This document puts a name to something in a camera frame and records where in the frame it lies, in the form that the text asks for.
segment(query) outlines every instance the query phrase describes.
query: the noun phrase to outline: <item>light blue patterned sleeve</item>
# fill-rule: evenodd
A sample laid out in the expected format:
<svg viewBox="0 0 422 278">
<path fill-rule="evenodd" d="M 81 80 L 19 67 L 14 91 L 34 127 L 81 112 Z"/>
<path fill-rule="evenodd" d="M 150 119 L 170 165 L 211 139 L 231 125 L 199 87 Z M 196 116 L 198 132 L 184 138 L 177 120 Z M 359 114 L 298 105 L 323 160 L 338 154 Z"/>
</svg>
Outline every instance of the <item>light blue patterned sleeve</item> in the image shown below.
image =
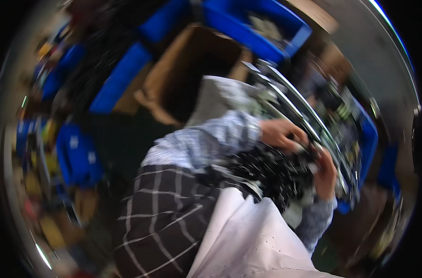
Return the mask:
<svg viewBox="0 0 422 278">
<path fill-rule="evenodd" d="M 295 229 L 295 232 L 310 255 L 313 254 L 319 239 L 331 224 L 333 211 L 337 207 L 338 201 L 333 197 L 327 201 L 318 200 L 312 205 L 303 208 L 302 221 Z"/>
<path fill-rule="evenodd" d="M 174 164 L 200 172 L 214 159 L 252 149 L 259 137 L 258 119 L 230 110 L 221 118 L 157 139 L 141 166 Z"/>
</svg>

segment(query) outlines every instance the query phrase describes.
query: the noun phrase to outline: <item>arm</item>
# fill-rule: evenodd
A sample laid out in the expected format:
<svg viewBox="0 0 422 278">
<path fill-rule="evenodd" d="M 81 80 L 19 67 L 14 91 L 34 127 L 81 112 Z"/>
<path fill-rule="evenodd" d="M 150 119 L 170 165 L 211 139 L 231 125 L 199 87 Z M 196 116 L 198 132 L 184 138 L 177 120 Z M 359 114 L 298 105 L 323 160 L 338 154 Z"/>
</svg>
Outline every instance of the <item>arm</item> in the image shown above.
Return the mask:
<svg viewBox="0 0 422 278">
<path fill-rule="evenodd" d="M 230 110 L 221 118 L 157 139 L 141 166 L 174 164 L 199 171 L 214 159 L 253 148 L 259 136 L 258 119 Z"/>
<path fill-rule="evenodd" d="M 331 224 L 333 211 L 338 206 L 335 198 L 337 170 L 326 149 L 319 150 L 318 163 L 319 171 L 314 174 L 317 200 L 303 208 L 302 222 L 295 230 L 310 254 L 313 254 L 319 239 Z"/>
<path fill-rule="evenodd" d="M 331 224 L 333 211 L 337 206 L 336 198 L 331 198 L 330 200 L 318 199 L 312 205 L 303 208 L 302 222 L 295 232 L 310 255 L 313 254 L 319 239 Z"/>
</svg>

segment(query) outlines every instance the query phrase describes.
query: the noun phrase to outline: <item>fingers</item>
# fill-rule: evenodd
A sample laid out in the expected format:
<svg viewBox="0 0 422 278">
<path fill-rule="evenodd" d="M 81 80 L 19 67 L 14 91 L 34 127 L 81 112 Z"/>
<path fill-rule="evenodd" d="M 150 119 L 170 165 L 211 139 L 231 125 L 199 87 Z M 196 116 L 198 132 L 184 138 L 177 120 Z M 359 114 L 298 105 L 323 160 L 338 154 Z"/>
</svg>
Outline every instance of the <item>fingers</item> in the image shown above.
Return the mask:
<svg viewBox="0 0 422 278">
<path fill-rule="evenodd" d="M 305 131 L 303 131 L 302 129 L 300 129 L 298 126 L 294 126 L 292 133 L 295 134 L 295 137 L 297 136 L 299 138 L 299 143 L 301 143 L 302 145 L 308 146 L 308 136 L 305 133 Z"/>
<path fill-rule="evenodd" d="M 327 171 L 327 174 L 329 175 L 337 175 L 338 171 L 333 164 L 333 159 L 331 158 L 331 154 L 328 152 L 328 150 L 322 147 L 322 150 L 319 152 L 319 154 L 321 156 L 319 159 L 319 164 L 321 165 L 322 169 Z"/>
<path fill-rule="evenodd" d="M 308 136 L 305 133 L 305 131 L 303 131 L 300 127 L 298 127 L 297 125 L 293 124 L 291 121 L 287 120 L 286 121 L 289 130 L 287 131 L 288 133 L 293 133 L 294 136 L 294 141 L 307 146 L 308 145 Z"/>
<path fill-rule="evenodd" d="M 281 148 L 284 148 L 289 151 L 295 151 L 297 149 L 297 143 L 291 139 L 288 139 L 285 135 L 282 135 L 279 139 Z"/>
</svg>

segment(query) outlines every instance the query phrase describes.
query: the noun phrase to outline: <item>blue crate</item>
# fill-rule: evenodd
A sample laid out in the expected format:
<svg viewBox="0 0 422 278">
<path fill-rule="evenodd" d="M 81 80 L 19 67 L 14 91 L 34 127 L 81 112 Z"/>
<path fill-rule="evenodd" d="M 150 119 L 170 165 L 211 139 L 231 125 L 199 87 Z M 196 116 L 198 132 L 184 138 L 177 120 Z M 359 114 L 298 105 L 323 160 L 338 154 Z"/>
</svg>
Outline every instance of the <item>blue crate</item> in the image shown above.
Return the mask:
<svg viewBox="0 0 422 278">
<path fill-rule="evenodd" d="M 137 30 L 149 42 L 160 42 L 175 26 L 182 17 L 191 14 L 189 0 L 171 0 L 159 8 Z"/>
<path fill-rule="evenodd" d="M 131 45 L 98 92 L 89 111 L 110 113 L 132 80 L 151 60 L 152 55 L 140 42 Z"/>
<path fill-rule="evenodd" d="M 104 170 L 90 136 L 73 124 L 63 125 L 57 137 L 58 163 L 66 186 L 94 187 Z"/>
<path fill-rule="evenodd" d="M 73 71 L 83 58 L 86 52 L 82 44 L 74 44 L 67 49 L 58 61 L 58 64 L 48 74 L 42 87 L 42 101 L 50 101 L 56 96 L 58 90 L 63 86 L 69 73 Z"/>
<path fill-rule="evenodd" d="M 284 30 L 290 44 L 281 51 L 248 25 L 247 12 L 268 16 Z M 311 35 L 311 28 L 275 0 L 208 0 L 203 3 L 205 23 L 232 37 L 259 58 L 275 63 L 292 57 Z"/>
<path fill-rule="evenodd" d="M 375 157 L 376 146 L 378 145 L 378 131 L 375 123 L 359 104 L 359 102 L 353 98 L 355 105 L 360 109 L 359 120 L 362 128 L 361 137 L 361 173 L 359 174 L 358 190 L 361 189 L 367 178 L 368 170 L 370 169 L 371 162 Z M 338 202 L 338 211 L 342 214 L 346 214 L 350 211 L 350 205 L 343 200 Z"/>
</svg>

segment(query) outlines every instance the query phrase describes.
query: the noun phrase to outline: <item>white fabric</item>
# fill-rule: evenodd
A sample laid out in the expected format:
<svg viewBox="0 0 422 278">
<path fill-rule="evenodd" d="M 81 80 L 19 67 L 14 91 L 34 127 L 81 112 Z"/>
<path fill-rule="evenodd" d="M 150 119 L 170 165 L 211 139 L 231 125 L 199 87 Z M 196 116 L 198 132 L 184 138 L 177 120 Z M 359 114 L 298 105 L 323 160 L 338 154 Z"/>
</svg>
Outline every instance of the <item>white fabric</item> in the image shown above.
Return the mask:
<svg viewBox="0 0 422 278">
<path fill-rule="evenodd" d="M 231 109 L 251 113 L 256 105 L 251 97 L 258 93 L 258 88 L 241 81 L 220 76 L 203 76 L 194 113 L 185 127 L 219 118 Z"/>
<path fill-rule="evenodd" d="M 221 193 L 187 278 L 336 277 L 314 268 L 303 243 L 270 198 L 254 204 L 236 188 Z"/>
</svg>

